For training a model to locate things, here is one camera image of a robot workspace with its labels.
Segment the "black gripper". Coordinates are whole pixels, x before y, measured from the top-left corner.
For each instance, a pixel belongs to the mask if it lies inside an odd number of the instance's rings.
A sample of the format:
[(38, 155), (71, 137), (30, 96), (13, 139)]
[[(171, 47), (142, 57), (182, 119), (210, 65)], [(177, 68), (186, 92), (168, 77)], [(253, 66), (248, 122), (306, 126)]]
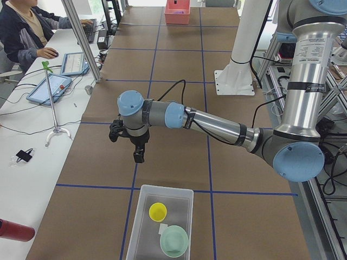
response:
[(141, 136), (129, 135), (130, 142), (135, 145), (135, 151), (133, 157), (136, 163), (144, 162), (145, 144), (148, 143), (150, 138), (150, 133), (146, 132)]

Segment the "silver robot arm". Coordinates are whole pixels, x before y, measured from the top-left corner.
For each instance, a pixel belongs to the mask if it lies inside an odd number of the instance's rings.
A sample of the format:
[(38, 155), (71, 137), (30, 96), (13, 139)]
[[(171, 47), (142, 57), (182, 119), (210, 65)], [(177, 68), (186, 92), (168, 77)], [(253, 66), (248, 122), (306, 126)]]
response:
[(121, 136), (135, 145), (134, 159), (144, 161), (151, 126), (202, 132), (262, 158), (293, 182), (316, 177), (324, 167), (316, 125), (332, 55), (333, 40), (346, 26), (346, 1), (281, 1), (279, 35), (293, 36), (295, 51), (281, 121), (275, 128), (248, 127), (187, 107), (145, 99), (135, 91), (117, 99)]

